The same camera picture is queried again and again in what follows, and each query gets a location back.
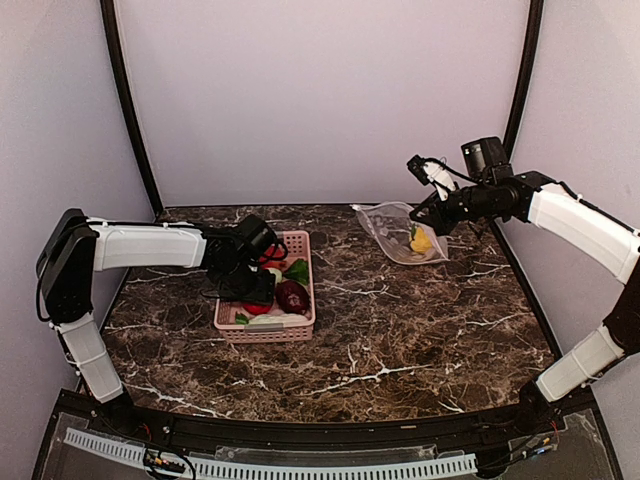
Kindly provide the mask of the clear zip top bag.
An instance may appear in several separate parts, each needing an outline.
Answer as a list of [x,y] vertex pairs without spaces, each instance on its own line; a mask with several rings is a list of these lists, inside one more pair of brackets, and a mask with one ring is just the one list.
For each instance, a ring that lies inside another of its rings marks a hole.
[[[435,231],[410,218],[413,208],[403,202],[390,201],[377,205],[351,204],[364,230],[376,241],[383,253],[403,266],[436,264],[449,260],[447,240]],[[425,254],[414,253],[410,246],[413,225],[421,227],[429,236],[433,248]]]

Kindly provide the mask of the red pomegranate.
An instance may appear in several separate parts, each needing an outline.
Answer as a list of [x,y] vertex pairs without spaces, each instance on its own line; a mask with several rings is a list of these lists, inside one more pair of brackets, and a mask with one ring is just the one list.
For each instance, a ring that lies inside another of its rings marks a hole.
[[282,253],[282,249],[279,245],[271,245],[266,251],[265,254],[263,255],[263,258],[273,258],[273,257],[279,257]]

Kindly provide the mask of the red tomato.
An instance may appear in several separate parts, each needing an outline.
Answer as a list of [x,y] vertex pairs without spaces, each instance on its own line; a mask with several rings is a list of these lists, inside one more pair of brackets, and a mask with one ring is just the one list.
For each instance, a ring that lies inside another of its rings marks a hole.
[[242,307],[251,315],[261,315],[268,313],[272,306],[271,305],[261,305],[255,303],[243,303]]

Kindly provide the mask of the pink perforated plastic basket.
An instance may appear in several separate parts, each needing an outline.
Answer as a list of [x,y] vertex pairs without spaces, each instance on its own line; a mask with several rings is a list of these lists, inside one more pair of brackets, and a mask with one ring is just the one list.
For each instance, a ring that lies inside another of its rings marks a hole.
[[229,343],[302,342],[312,338],[316,320],[311,241],[303,230],[278,234],[280,244],[261,258],[260,271],[272,282],[256,299],[219,299],[214,327]]

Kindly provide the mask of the dark red apple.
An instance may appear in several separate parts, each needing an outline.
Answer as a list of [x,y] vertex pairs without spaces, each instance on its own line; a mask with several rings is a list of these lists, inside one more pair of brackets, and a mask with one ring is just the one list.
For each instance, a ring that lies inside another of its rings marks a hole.
[[286,280],[276,286],[275,299],[281,310],[289,314],[305,314],[310,307],[307,290],[294,280]]

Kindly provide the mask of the yellow peach fruit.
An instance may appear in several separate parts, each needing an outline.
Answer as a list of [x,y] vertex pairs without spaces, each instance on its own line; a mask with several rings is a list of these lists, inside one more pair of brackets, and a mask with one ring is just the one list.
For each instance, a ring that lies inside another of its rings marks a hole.
[[411,227],[409,246],[411,250],[417,254],[425,254],[433,248],[428,234],[416,225]]

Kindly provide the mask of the pale green radish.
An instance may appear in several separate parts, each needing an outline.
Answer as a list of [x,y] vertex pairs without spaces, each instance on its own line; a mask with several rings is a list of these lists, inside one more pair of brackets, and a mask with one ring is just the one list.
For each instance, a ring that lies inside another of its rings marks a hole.
[[292,262],[286,261],[286,268],[283,270],[270,268],[270,262],[271,261],[267,262],[262,266],[262,268],[273,273],[276,276],[276,281],[278,283],[284,280],[292,280],[304,286],[307,286],[310,283],[310,269],[309,262],[307,260],[303,258],[297,258]]

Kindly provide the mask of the white wrinkled radish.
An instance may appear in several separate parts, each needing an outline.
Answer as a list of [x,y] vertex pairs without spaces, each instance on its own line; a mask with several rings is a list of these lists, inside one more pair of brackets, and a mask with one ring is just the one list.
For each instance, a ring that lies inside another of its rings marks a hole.
[[257,316],[250,317],[242,312],[236,312],[234,316],[236,325],[244,325],[244,326],[275,326],[275,325],[283,325],[283,326],[293,326],[298,325],[308,321],[308,318],[304,315],[299,314],[282,314],[282,315],[270,315],[270,314],[261,314]]

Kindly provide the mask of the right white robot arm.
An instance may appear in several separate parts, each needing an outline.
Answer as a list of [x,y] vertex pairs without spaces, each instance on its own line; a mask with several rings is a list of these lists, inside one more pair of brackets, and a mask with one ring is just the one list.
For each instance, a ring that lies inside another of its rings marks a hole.
[[521,434],[534,432],[549,416],[549,405],[585,386],[639,351],[639,231],[589,203],[565,182],[538,171],[516,173],[497,137],[466,143],[461,148],[466,170],[445,161],[413,156],[407,168],[435,191],[413,209],[411,218],[449,234],[459,223],[518,220],[556,236],[555,246],[568,254],[546,292],[569,296],[576,313],[589,301],[577,296],[590,283],[567,285],[582,273],[604,276],[605,290],[619,297],[611,311],[584,339],[523,388],[522,403],[510,413]]

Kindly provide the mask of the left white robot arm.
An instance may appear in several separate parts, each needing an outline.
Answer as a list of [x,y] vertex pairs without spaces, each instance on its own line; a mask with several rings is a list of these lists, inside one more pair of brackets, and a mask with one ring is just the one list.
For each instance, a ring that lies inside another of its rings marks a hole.
[[255,215],[235,226],[213,227],[109,221],[69,209],[36,262],[36,315],[56,332],[75,371],[104,404],[103,421],[120,436],[131,436],[141,427],[141,415],[123,399],[128,393],[94,319],[95,274],[142,267],[198,269],[220,299],[265,305],[274,297],[276,277],[263,265],[287,254],[283,240]]

